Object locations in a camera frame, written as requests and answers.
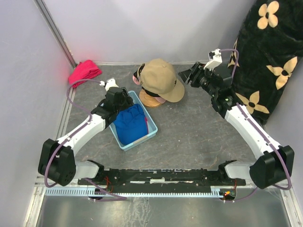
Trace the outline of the colourful cap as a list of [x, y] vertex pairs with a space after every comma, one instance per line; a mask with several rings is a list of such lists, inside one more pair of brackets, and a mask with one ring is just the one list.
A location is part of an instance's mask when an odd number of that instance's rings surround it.
[[118, 139], [123, 145], [133, 143], [149, 133], [147, 118], [139, 104], [134, 104], [121, 111], [116, 117], [114, 125]]

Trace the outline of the tan cap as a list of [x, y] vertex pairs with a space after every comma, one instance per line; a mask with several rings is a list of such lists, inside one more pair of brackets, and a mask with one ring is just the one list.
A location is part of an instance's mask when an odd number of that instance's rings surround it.
[[174, 67], [163, 59], [144, 63], [140, 74], [140, 86], [171, 103], [179, 102], [185, 94], [183, 84], [177, 79]]

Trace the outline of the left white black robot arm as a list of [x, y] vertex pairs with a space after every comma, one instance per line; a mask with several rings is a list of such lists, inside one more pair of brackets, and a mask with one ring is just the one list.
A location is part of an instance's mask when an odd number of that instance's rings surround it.
[[77, 162], [75, 156], [95, 135], [114, 122], [121, 111], [133, 104], [124, 87], [111, 87], [105, 98], [89, 112], [87, 119], [80, 125], [61, 138], [47, 139], [43, 143], [38, 165], [45, 186], [51, 187], [49, 180], [66, 186], [74, 179], [83, 178], [101, 184], [105, 179], [104, 167], [92, 160]]

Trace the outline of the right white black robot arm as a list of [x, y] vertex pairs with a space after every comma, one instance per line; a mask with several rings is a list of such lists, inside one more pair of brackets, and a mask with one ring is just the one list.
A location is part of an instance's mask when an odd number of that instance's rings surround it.
[[216, 73], [196, 62], [191, 68], [178, 73], [182, 81], [191, 87], [200, 87], [211, 97], [213, 109], [231, 124], [250, 147], [256, 161], [242, 163], [231, 161], [217, 173], [218, 181], [228, 185], [235, 178], [252, 181], [258, 188], [277, 186], [287, 180], [284, 190], [291, 188], [294, 151], [282, 146], [269, 136], [250, 115], [243, 101], [236, 96], [226, 71]]

